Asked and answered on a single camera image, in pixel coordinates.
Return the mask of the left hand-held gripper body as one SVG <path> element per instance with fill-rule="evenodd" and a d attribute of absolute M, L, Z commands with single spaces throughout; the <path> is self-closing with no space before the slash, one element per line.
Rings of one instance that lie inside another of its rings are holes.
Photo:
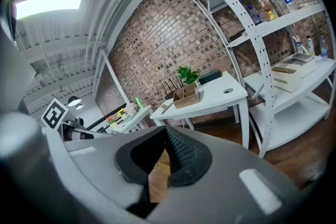
<path fill-rule="evenodd" d="M 56 98 L 51 101 L 40 119 L 46 127 L 58 131 L 63 141 L 94 139 L 93 134 L 82 131 L 85 129 L 83 119 L 75 117 Z"/>

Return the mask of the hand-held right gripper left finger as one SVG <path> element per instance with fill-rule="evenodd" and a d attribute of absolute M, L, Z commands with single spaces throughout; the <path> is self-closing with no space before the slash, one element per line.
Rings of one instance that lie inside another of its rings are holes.
<path fill-rule="evenodd" d="M 58 178 L 74 201 L 75 223 L 162 223 L 150 219 L 149 174 L 165 146 L 164 127 L 64 142 L 44 128 Z"/>

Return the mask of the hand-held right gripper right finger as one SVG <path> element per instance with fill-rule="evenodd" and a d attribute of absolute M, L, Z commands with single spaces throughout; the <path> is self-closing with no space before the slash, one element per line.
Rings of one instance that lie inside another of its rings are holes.
<path fill-rule="evenodd" d="M 287 223 L 302 193 L 248 149 L 211 135 L 168 126 L 171 175 L 151 223 Z"/>

